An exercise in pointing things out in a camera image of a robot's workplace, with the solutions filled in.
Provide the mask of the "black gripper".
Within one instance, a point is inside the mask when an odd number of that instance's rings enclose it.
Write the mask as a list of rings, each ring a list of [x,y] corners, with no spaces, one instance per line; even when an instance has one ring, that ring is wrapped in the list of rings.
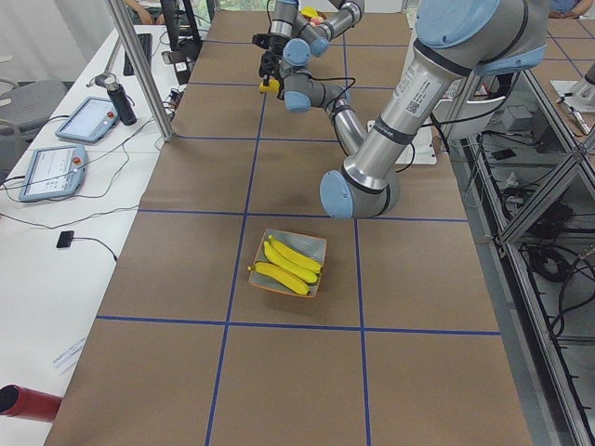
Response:
[[[280,80],[280,67],[283,60],[284,44],[273,45],[269,48],[262,47],[264,53],[260,59],[259,76],[263,79]]]

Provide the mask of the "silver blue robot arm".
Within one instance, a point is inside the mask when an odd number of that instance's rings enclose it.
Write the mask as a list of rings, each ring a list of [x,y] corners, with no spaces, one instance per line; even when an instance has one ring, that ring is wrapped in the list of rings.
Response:
[[[331,1],[336,13],[321,22],[312,22],[299,10],[299,1],[274,1],[267,12],[269,28],[257,33],[252,44],[264,49],[258,75],[267,82],[281,80],[281,71],[305,67],[311,57],[321,57],[329,44],[364,16],[365,1]]]
[[[324,174],[320,199],[333,218],[382,215],[399,197],[395,163],[413,142],[449,86],[471,73],[497,75],[535,67],[545,55],[547,1],[423,1],[416,14],[413,59],[372,129],[360,124],[347,92],[311,77],[310,57],[357,24],[364,2],[337,1],[337,13],[317,26],[298,2],[276,3],[271,33],[282,45],[276,77],[291,112],[323,109],[348,156]]]

